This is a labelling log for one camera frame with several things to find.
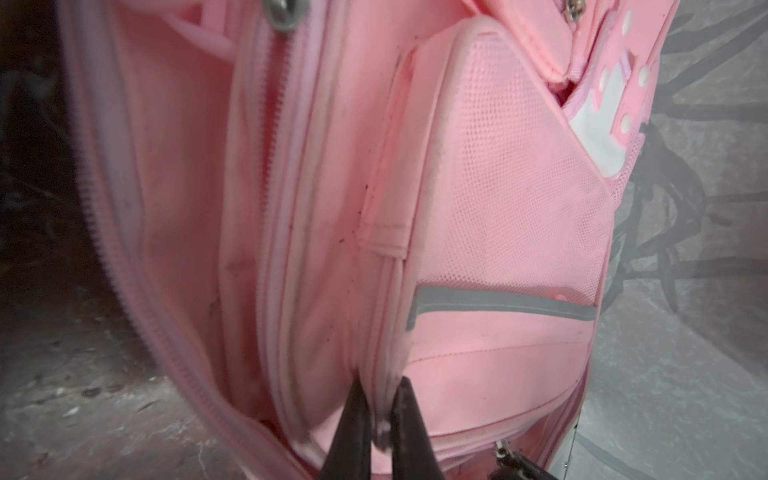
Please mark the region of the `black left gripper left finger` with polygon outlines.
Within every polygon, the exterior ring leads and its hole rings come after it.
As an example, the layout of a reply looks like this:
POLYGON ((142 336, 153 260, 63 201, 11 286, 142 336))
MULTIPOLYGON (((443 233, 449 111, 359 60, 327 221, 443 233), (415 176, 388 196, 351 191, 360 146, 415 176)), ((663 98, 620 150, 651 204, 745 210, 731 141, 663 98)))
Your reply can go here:
POLYGON ((360 379, 349 390, 319 480, 371 478, 371 414, 360 379))

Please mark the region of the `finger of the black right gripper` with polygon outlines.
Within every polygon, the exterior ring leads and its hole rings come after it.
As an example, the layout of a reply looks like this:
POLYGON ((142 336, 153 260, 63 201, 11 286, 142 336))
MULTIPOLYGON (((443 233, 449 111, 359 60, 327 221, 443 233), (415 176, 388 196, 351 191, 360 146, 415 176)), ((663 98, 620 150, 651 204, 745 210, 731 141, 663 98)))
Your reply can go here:
POLYGON ((494 454, 497 468, 489 475, 489 480, 556 480, 521 453, 513 452, 507 440, 495 443, 494 454))

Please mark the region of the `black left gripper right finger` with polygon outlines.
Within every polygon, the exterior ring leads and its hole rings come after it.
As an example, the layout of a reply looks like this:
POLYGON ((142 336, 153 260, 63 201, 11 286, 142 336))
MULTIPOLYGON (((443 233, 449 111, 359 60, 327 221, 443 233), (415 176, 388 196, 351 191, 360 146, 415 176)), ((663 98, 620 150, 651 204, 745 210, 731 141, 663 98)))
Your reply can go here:
POLYGON ((392 478, 444 480, 411 381, 403 376, 391 412, 392 478))

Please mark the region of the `pink backpack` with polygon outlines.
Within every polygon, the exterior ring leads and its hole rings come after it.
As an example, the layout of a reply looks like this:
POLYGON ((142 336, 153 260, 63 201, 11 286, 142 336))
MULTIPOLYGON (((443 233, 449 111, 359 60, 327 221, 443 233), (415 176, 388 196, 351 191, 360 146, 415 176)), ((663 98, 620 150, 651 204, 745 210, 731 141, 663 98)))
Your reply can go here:
POLYGON ((80 189, 128 317, 249 479, 349 390, 392 478, 547 472, 584 401, 674 1, 61 1, 80 189))

